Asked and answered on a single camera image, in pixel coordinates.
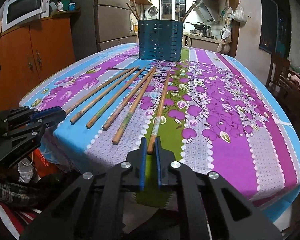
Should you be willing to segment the kitchen window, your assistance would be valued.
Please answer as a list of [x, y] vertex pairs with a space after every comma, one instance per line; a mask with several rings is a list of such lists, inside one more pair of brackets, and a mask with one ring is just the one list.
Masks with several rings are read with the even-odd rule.
[[186, 0], [160, 0], [160, 18], [162, 20], [181, 21], [186, 13]]

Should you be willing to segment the orange wooden cabinet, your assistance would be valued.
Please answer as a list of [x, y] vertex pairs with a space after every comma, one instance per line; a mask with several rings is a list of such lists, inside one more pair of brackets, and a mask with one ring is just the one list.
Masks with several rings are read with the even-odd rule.
[[71, 29], [79, 10], [55, 13], [0, 33], [0, 111], [75, 62]]

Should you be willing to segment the floral striped tablecloth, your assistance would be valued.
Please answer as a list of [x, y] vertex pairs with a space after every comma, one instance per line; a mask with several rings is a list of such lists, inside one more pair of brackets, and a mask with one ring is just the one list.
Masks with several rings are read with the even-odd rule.
[[[145, 70], [90, 129], [87, 122], [141, 68]], [[141, 88], [111, 126], [103, 125], [149, 71], [155, 73], [120, 142], [112, 140]], [[137, 44], [90, 55], [46, 79], [20, 101], [68, 112], [47, 130], [45, 158], [79, 172], [102, 173], [149, 138], [168, 71], [158, 136], [163, 148], [198, 173], [216, 171], [276, 220], [300, 192], [300, 141], [271, 93], [236, 59], [183, 48], [180, 62], [139, 59]]]

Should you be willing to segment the white microwave oven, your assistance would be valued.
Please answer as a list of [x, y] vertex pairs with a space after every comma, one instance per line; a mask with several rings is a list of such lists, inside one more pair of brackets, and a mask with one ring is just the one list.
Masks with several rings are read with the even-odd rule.
[[49, 12], [49, 0], [9, 0], [4, 5], [2, 32], [33, 16]]

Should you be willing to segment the blue lidded jar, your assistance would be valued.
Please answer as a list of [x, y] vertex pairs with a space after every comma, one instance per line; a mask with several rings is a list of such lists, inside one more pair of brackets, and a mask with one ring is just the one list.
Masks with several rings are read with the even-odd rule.
[[76, 3], [75, 2], [71, 2], [68, 6], [68, 10], [69, 11], [74, 11], [76, 9]]

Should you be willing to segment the grey refrigerator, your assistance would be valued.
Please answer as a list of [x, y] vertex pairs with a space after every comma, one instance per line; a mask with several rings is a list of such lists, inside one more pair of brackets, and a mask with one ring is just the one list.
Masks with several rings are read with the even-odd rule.
[[77, 60], [124, 43], [132, 43], [129, 0], [72, 0], [80, 16], [72, 28]]

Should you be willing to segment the dark wooden side table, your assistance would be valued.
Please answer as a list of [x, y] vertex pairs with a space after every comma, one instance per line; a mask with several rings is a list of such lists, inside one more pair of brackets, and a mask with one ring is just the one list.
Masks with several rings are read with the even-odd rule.
[[280, 76], [281, 86], [279, 99], [286, 115], [292, 123], [298, 137], [300, 138], [300, 87], [286, 77]]

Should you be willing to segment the blue perforated utensil holder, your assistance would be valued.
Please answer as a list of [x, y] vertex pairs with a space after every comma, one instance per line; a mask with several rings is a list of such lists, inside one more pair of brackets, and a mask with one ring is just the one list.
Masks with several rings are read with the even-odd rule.
[[178, 62], [181, 59], [183, 22], [175, 20], [139, 20], [139, 58]]

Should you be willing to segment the wooden chair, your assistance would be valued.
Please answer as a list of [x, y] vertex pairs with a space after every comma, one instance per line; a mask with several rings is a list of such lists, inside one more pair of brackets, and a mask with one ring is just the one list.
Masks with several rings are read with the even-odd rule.
[[290, 61], [288, 59], [282, 58], [279, 53], [272, 53], [265, 87], [267, 89], [281, 87], [281, 76], [287, 77], [289, 68]]

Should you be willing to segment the steel kettle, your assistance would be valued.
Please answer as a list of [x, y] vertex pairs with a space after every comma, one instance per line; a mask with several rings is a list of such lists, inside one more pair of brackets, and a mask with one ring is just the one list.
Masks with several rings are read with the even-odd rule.
[[208, 38], [212, 38], [212, 31], [211, 31], [210, 26], [208, 26], [208, 25], [203, 26], [203, 36], [208, 37]]

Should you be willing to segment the white plastic bag hanging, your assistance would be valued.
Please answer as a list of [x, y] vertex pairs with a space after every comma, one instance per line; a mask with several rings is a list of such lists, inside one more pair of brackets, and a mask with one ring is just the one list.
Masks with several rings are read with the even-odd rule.
[[239, 3], [236, 7], [234, 13], [233, 13], [233, 20], [239, 22], [239, 23], [246, 23], [247, 17], [244, 12], [244, 8]]

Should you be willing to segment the range hood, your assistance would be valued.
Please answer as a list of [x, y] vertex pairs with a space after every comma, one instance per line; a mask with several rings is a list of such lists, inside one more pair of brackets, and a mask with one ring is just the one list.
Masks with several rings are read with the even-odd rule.
[[218, 3], [216, 1], [197, 0], [195, 5], [206, 23], [217, 23], [219, 21]]

